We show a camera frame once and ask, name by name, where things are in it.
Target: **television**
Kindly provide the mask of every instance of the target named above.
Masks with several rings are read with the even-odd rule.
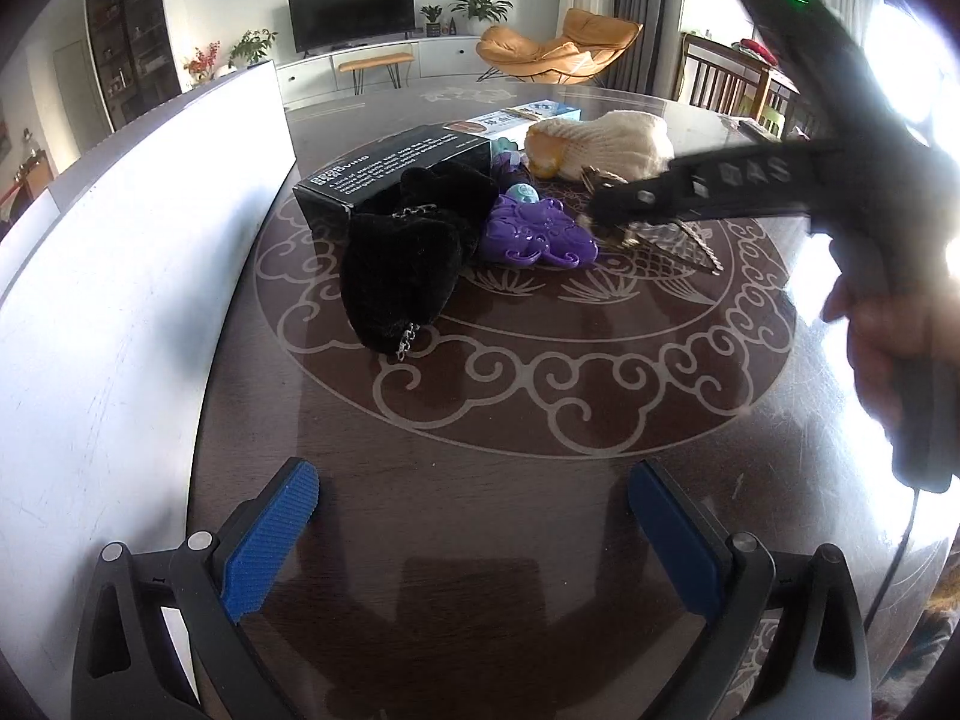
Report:
[[[297,52],[416,28],[414,0],[288,1]]]

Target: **black cable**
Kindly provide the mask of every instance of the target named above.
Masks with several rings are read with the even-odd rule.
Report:
[[[867,616],[863,618],[863,630],[864,632],[870,632],[870,625],[874,624],[874,617],[877,616],[877,612],[880,611],[880,604],[883,602],[883,596],[887,594],[887,590],[890,589],[890,584],[894,581],[894,576],[899,570],[899,565],[904,559],[904,553],[906,552],[906,545],[910,541],[910,533],[913,531],[913,521],[917,517],[917,504],[920,502],[920,490],[913,490],[913,506],[910,508],[910,520],[906,523],[906,530],[904,530],[904,535],[901,536],[901,542],[894,552],[894,560],[890,563],[890,567],[887,569],[886,576],[883,577],[883,581],[880,583],[880,589],[877,591],[877,595],[874,597],[874,603],[870,604],[870,610],[867,612]]]

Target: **round table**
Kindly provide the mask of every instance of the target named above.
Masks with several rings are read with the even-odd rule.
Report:
[[[686,105],[509,82],[368,95],[289,121],[307,175],[417,124],[543,98],[583,119],[656,113],[678,153],[747,142]],[[277,201],[220,339],[188,526],[218,527],[288,456],[318,467],[320,512],[243,622],[304,716],[638,717],[701,624],[627,507],[641,457],[770,550],[838,544],[865,613],[912,494],[856,401],[845,324],[818,319],[835,275],[826,242],[801,220],[701,232],[719,276],[650,252],[590,271],[474,263],[401,364],[352,335],[339,245],[314,239],[292,196]],[[868,639],[875,681],[943,565],[957,488],[920,497]]]

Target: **orange lounge chair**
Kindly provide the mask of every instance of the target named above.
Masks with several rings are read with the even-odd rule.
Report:
[[[491,66],[477,80],[502,74],[537,83],[583,83],[620,57],[642,28],[638,23],[572,7],[563,18],[563,34],[547,43],[495,25],[477,44],[478,55]]]

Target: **white tv cabinet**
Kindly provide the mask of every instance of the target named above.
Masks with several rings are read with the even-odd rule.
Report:
[[[488,69],[476,52],[478,37],[454,35],[439,38],[415,38],[373,46],[342,49],[337,52],[309,56],[277,67],[280,96],[287,110],[325,103],[338,97],[353,95],[353,77],[337,68],[344,62],[390,53],[411,53],[414,61],[401,65],[403,85],[411,80],[437,76],[480,76]],[[392,88],[386,67],[366,70],[364,91]]]

